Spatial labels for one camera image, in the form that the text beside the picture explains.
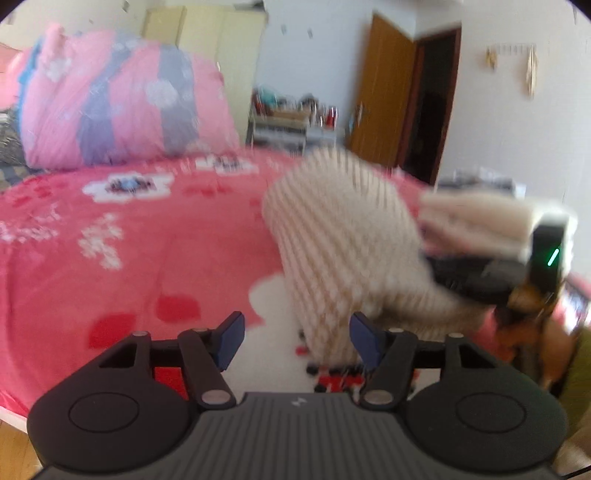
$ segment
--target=logo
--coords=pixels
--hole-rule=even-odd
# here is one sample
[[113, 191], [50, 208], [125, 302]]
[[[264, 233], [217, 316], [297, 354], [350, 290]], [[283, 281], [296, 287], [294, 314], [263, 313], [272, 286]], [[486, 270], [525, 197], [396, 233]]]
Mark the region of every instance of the logo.
[[308, 401], [305, 398], [302, 398], [302, 397], [298, 397], [297, 400], [294, 400], [293, 402], [291, 402], [291, 404], [294, 407], [298, 407], [298, 408], [300, 408], [302, 405], [305, 405], [307, 403], [308, 403]]

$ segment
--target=wooden floor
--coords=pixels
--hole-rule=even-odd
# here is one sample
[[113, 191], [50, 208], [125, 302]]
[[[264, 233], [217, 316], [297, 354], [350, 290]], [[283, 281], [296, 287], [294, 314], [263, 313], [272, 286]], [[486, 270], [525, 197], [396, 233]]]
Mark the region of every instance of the wooden floor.
[[29, 480], [39, 468], [29, 437], [0, 421], [0, 480]]

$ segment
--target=open door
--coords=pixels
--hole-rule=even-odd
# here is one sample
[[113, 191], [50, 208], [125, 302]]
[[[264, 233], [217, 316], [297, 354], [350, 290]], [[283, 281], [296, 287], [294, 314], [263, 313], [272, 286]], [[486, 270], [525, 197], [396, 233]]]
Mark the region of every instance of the open door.
[[393, 167], [410, 94], [416, 45], [389, 21], [374, 14], [356, 125], [349, 149], [363, 160]]

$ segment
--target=green light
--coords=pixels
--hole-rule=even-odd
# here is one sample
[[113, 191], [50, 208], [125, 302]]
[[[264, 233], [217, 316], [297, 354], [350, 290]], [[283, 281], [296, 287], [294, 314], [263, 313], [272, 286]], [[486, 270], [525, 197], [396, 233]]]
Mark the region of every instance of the green light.
[[552, 257], [550, 257], [550, 260], [548, 261], [548, 266], [551, 267], [552, 264], [554, 263], [554, 260], [556, 260], [556, 257], [558, 256], [558, 254], [560, 253], [560, 249], [556, 249], [554, 250], [554, 253], [552, 254]]

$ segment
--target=bottle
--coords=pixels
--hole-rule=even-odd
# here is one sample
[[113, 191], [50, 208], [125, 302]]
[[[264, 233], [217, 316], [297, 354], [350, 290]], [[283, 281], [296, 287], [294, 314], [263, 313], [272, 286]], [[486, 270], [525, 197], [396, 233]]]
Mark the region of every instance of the bottle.
[[326, 128], [330, 128], [330, 129], [334, 130], [338, 119], [339, 119], [339, 111], [337, 110], [337, 107], [335, 107], [335, 106], [329, 107], [329, 110], [326, 113]]

